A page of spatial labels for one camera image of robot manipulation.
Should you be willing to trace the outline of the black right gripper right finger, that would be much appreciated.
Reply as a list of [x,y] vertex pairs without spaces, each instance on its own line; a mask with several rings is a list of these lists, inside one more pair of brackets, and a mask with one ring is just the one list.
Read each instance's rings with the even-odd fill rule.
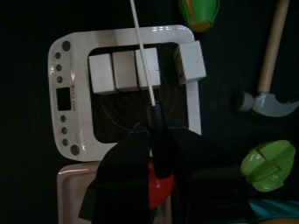
[[168,122],[176,180],[172,224],[240,224],[256,216],[247,181],[231,153],[176,122]]

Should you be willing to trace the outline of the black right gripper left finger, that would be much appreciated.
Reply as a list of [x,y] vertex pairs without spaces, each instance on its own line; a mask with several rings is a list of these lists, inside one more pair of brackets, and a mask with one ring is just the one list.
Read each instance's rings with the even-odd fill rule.
[[103,157],[79,217],[91,224],[150,224],[150,134],[139,124]]

